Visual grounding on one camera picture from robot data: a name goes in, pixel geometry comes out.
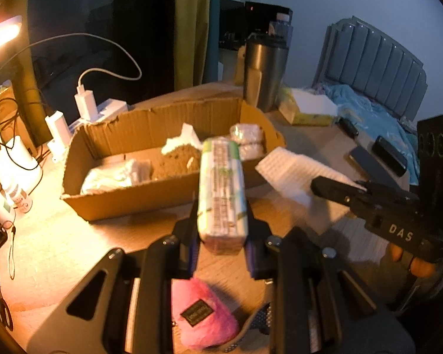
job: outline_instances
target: headboard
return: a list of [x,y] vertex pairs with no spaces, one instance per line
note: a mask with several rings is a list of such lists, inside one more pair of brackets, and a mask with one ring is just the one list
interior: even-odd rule
[[426,88],[423,63],[394,39],[353,16],[328,28],[314,84],[350,85],[413,120]]

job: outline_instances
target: bed sheet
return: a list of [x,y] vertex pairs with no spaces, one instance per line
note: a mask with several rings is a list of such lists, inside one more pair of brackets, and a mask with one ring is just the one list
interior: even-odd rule
[[323,84],[325,94],[338,106],[338,115],[349,119],[372,139],[383,136],[407,158],[410,184],[418,185],[417,136],[406,133],[380,104],[354,92],[348,85]]

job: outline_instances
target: cardboard box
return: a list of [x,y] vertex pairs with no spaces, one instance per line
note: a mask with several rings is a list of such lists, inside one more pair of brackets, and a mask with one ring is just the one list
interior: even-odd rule
[[[14,101],[15,97],[13,87],[9,87],[0,94],[0,123],[3,123],[2,125],[0,125],[0,134],[2,136],[3,142],[5,143],[10,141],[13,137],[14,121],[11,119],[16,114],[18,108],[17,103]],[[36,148],[20,116],[18,116],[17,118],[15,133],[16,135],[19,135],[21,137],[23,144],[25,145],[26,149],[28,149],[30,154],[36,157]]]
[[302,89],[282,88],[278,105],[291,125],[330,126],[338,115],[338,107],[327,96]]
[[[236,123],[261,126],[265,151],[285,147],[284,137],[264,114],[241,98],[212,98],[172,103],[151,110],[135,109],[113,120],[79,127],[67,155],[61,199],[87,221],[119,217],[192,202],[198,196],[198,173],[150,181],[102,194],[81,195],[85,176],[102,160],[158,158],[169,137],[179,136],[182,124],[194,126],[198,137],[228,135]],[[243,163],[247,188],[265,183],[255,170],[258,160]]]

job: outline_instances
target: bolt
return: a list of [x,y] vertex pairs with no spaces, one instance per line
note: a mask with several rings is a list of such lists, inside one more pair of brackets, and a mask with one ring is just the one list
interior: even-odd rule
[[335,258],[336,257],[336,250],[334,250],[334,248],[332,248],[332,247],[325,247],[322,250],[322,255],[325,258]]
[[280,238],[280,236],[278,235],[270,235],[267,238],[267,244],[269,246],[280,246],[282,242],[282,238]]
[[111,253],[108,258],[110,258],[111,260],[116,258],[118,255],[120,255],[123,252],[123,250],[121,249],[116,249],[113,253]]
[[164,241],[162,241],[164,245],[173,245],[176,242],[177,242],[177,237],[175,235],[170,235],[166,239],[164,239]]

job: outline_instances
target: pink pouch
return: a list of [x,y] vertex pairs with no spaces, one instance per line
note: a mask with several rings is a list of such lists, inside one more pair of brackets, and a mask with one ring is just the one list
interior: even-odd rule
[[239,331],[229,309],[198,278],[172,281],[172,318],[182,344],[192,350],[221,345]]

